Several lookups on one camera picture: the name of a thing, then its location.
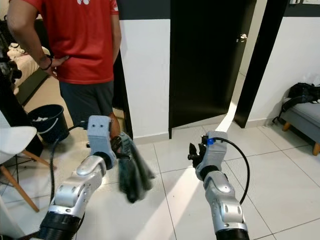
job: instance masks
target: black door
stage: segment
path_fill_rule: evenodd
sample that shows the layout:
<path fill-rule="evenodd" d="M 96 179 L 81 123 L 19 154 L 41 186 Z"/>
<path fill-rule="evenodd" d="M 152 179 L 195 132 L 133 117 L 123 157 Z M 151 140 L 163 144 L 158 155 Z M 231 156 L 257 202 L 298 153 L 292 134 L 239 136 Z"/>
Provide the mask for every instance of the black door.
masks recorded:
<path fill-rule="evenodd" d="M 169 132 L 228 112 L 257 0 L 171 0 Z"/>

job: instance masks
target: sofa leg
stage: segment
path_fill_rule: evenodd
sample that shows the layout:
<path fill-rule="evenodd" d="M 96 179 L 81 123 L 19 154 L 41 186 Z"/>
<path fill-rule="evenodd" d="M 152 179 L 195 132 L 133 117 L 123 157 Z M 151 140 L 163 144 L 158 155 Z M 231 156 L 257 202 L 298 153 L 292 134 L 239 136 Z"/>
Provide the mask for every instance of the sofa leg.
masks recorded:
<path fill-rule="evenodd" d="M 284 131 L 284 132 L 288 131 L 288 129 L 290 128 L 290 126 L 291 126 L 291 123 L 286 122 L 286 123 L 284 124 L 284 126 L 283 126 L 282 131 Z"/>
<path fill-rule="evenodd" d="M 313 148 L 313 155 L 317 156 L 320 152 L 320 143 L 315 143 L 314 148 Z"/>

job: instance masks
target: gray shorts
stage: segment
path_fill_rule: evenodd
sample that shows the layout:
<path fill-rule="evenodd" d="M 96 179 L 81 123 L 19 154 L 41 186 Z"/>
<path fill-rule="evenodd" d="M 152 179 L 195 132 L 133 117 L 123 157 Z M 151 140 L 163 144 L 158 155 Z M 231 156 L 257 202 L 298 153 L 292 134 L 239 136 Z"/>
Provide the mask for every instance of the gray shorts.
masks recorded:
<path fill-rule="evenodd" d="M 113 112 L 113 81 L 88 85 L 60 81 L 59 86 L 73 125 L 88 121 L 91 115 L 109 116 Z"/>

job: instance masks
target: black bag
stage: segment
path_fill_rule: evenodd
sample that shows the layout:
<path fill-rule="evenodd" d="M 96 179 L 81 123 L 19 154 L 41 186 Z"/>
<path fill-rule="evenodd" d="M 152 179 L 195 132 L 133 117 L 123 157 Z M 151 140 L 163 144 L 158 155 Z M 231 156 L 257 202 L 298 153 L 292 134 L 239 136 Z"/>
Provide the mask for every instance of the black bag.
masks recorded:
<path fill-rule="evenodd" d="M 320 99 L 320 86 L 298 82 L 290 88 L 288 98 L 291 99 L 282 105 L 281 112 L 279 116 L 272 120 L 273 123 L 275 123 L 276 120 L 279 120 L 282 113 L 285 113 L 288 109 L 297 104 L 318 102 Z"/>

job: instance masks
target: white sheet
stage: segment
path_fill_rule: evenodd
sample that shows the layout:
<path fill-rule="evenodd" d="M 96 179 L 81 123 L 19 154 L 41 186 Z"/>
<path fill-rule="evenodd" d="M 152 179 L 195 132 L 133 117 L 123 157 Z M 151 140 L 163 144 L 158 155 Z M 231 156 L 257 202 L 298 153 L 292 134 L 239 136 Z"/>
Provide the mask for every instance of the white sheet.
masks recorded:
<path fill-rule="evenodd" d="M 50 55 L 50 52 L 45 47 L 42 47 L 44 54 Z M 22 77 L 15 79 L 15 90 L 16 95 L 19 92 L 18 87 L 30 77 L 39 68 L 38 64 L 33 60 L 29 54 L 24 54 L 23 51 L 16 48 L 9 48 L 7 55 L 11 60 L 15 61 L 17 67 L 22 72 Z"/>

